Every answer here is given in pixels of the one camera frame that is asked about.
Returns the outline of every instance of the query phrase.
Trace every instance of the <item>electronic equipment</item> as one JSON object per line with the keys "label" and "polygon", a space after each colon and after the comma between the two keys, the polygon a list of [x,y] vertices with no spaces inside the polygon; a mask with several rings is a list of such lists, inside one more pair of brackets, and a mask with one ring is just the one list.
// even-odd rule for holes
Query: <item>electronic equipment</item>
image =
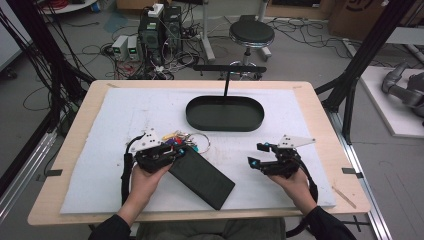
{"label": "electronic equipment", "polygon": [[165,24],[165,36],[168,43],[168,50],[177,53],[182,50],[181,40],[181,7],[169,6],[165,8],[163,15],[163,22]]}
{"label": "electronic equipment", "polygon": [[142,16],[138,35],[143,49],[143,56],[147,66],[161,66],[164,58],[162,55],[164,43],[164,26],[160,18]]}
{"label": "electronic equipment", "polygon": [[272,5],[319,7],[320,0],[272,0]]}
{"label": "electronic equipment", "polygon": [[128,37],[128,54],[131,61],[140,61],[141,60],[141,46],[138,41],[138,36],[129,36]]}
{"label": "electronic equipment", "polygon": [[128,36],[119,36],[113,43],[112,50],[117,61],[125,61],[128,57]]}
{"label": "electronic equipment", "polygon": [[147,16],[149,16],[149,17],[156,17],[156,18],[162,17],[163,7],[164,7],[163,4],[155,3],[153,5],[153,10],[150,10],[147,13]]}

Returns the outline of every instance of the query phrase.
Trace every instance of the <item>black stool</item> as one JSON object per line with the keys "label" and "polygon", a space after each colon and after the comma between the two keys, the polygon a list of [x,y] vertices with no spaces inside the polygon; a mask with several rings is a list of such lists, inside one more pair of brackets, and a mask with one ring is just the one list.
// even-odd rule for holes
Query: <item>black stool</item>
{"label": "black stool", "polygon": [[[230,65],[256,66],[249,62],[250,49],[260,49],[269,46],[274,41],[274,30],[267,24],[254,20],[240,20],[233,23],[230,27],[230,38],[235,43],[246,47],[243,61],[235,61]],[[241,79],[248,73],[238,73]]]}

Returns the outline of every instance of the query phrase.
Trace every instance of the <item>gray floor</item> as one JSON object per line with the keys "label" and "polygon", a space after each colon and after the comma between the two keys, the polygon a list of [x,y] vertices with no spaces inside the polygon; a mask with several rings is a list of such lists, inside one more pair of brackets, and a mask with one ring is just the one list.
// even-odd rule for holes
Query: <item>gray floor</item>
{"label": "gray floor", "polygon": [[[99,14],[88,10],[63,14],[61,20],[69,24],[87,24],[98,22],[97,25],[86,27],[72,27],[64,25],[64,32],[69,39],[73,50],[78,53],[87,69],[97,79],[111,79],[112,65],[103,56],[87,55],[82,52],[95,52],[96,47],[85,48],[89,45],[100,47],[112,42],[120,34],[133,34],[136,32],[137,15],[123,14],[113,10]],[[217,18],[210,21],[210,29],[216,30],[212,36],[228,36],[229,24],[227,19]],[[326,24],[320,23],[323,29],[309,27],[312,35],[322,35],[323,39],[331,38],[327,34]],[[302,41],[299,29],[292,31],[289,27],[282,28],[286,33],[276,31],[276,39],[269,47],[272,57],[263,62],[258,54],[252,54],[252,61],[267,67],[263,80],[275,81],[308,81],[314,87],[338,77],[349,64],[346,58],[347,51],[338,41],[329,41],[333,47],[311,47],[299,43],[292,38]],[[318,41],[319,37],[308,36],[306,28],[303,32],[310,42]],[[215,64],[229,64],[241,59],[244,49],[228,38],[211,38],[212,48],[216,55]],[[403,60],[408,60],[411,65],[421,68],[422,65],[408,53],[398,49],[399,46],[387,45],[376,57],[373,64],[395,65]],[[0,173],[13,161],[22,146],[31,136],[41,122],[46,110],[31,111],[23,107],[25,98],[36,89],[42,87],[37,81],[35,71],[24,56],[19,57],[12,67],[18,73],[17,79],[8,79],[4,74],[0,80]],[[175,74],[176,79],[203,79],[216,80],[219,73],[204,73],[200,76],[192,69],[184,69]],[[326,94],[319,96],[325,99]],[[32,109],[47,106],[47,91],[42,89],[31,95],[26,106]],[[34,179],[29,183],[16,205],[0,225],[0,239],[85,239],[90,234],[86,225],[33,227],[28,225],[26,219],[32,205],[40,191],[43,182],[36,181],[36,176],[42,173],[47,161],[56,152],[62,139],[46,157]],[[354,116],[352,122],[352,141],[355,151],[360,159],[364,173],[371,185],[380,210],[386,220],[393,239],[423,239],[424,238],[424,196],[421,174],[424,172],[423,143],[422,139],[392,137],[384,125],[380,115],[373,106],[361,84],[355,99]],[[343,221],[353,221],[353,216],[338,216]],[[358,221],[367,222],[366,216],[356,216]],[[288,228],[296,225],[298,218],[288,218]],[[356,226],[348,225],[358,239],[374,239],[369,226],[361,226],[358,231]],[[293,239],[313,239],[307,232],[303,232]]]}

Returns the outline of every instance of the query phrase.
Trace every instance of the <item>robotic hand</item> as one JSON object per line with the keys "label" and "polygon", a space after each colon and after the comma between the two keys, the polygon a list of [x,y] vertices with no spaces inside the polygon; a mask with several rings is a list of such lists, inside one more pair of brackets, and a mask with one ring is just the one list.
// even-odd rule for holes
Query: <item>robotic hand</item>
{"label": "robotic hand", "polygon": [[277,161],[261,162],[259,159],[252,157],[247,159],[251,168],[258,169],[265,175],[281,175],[289,178],[300,167],[306,169],[295,148],[313,142],[315,142],[315,139],[284,135],[278,145],[269,143],[258,143],[256,145],[259,151],[269,152],[271,149],[275,153]]}
{"label": "robotic hand", "polygon": [[412,75],[406,89],[396,85],[407,67],[408,63],[404,62],[389,72],[383,80],[381,90],[399,98],[403,104],[412,108],[416,115],[424,117],[424,72]]}
{"label": "robotic hand", "polygon": [[176,159],[183,157],[185,149],[188,147],[185,143],[175,145],[162,143],[157,147],[138,151],[135,154],[135,160],[138,166],[146,172],[154,173],[162,167],[173,163]]}

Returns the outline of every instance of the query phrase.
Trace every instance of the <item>cardboard box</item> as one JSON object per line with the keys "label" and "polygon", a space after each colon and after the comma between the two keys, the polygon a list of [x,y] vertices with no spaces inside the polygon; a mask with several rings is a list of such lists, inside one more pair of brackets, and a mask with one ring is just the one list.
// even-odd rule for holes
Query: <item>cardboard box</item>
{"label": "cardboard box", "polygon": [[151,7],[155,3],[163,3],[161,0],[116,0],[116,6],[118,9],[124,10],[140,10],[145,7]]}
{"label": "cardboard box", "polygon": [[[336,1],[328,21],[328,31],[331,35],[355,40],[364,40],[374,24],[377,22],[385,7],[382,0],[343,0]],[[400,24],[407,22],[410,16],[418,9],[421,1],[416,1]],[[424,17],[424,11],[420,11],[415,17],[414,23],[418,23]]]}
{"label": "cardboard box", "polygon": [[267,17],[284,17],[284,18],[305,18],[305,19],[320,19],[328,18],[328,13],[315,7],[299,7],[299,6],[284,6],[273,5],[270,1],[267,5],[265,16]]}
{"label": "cardboard box", "polygon": [[319,10],[326,14],[331,14],[333,12],[334,6],[337,1],[334,0],[321,0],[319,4]]}

